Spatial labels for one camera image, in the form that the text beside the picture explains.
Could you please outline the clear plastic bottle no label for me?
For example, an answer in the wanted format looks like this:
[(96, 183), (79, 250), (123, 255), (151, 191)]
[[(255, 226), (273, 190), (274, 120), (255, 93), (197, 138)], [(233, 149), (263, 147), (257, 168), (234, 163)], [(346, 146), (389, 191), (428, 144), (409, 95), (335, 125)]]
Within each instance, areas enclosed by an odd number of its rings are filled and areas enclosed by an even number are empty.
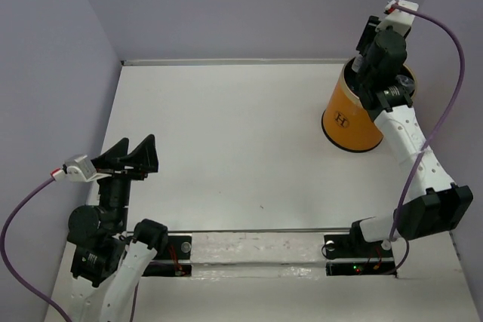
[(415, 91), (416, 83), (411, 77), (399, 74), (396, 76), (396, 80), (409, 94)]

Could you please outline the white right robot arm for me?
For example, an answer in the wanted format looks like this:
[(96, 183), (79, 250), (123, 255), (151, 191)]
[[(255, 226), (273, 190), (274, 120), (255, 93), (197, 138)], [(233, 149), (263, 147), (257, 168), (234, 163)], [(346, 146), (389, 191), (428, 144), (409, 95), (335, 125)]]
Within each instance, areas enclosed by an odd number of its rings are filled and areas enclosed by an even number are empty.
[(455, 229), (473, 200), (445, 171), (417, 121), (411, 91), (399, 81), (407, 58), (407, 26), (385, 24), (371, 16), (356, 50), (358, 98), (382, 133), (407, 181), (396, 208), (386, 216), (355, 221), (349, 250), (363, 256), (375, 242), (412, 241)]

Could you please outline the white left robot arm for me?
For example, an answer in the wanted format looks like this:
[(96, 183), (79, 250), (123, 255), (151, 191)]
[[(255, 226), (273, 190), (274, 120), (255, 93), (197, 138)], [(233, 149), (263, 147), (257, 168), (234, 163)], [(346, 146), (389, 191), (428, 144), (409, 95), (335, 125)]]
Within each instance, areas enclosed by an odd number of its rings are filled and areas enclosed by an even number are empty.
[(79, 155), (63, 165), (68, 180), (99, 186), (97, 204), (75, 208), (68, 220), (73, 321), (120, 320), (147, 266), (167, 249), (168, 227), (159, 222), (143, 219), (126, 234), (131, 183), (158, 172), (154, 135), (128, 147), (123, 138), (94, 159)]

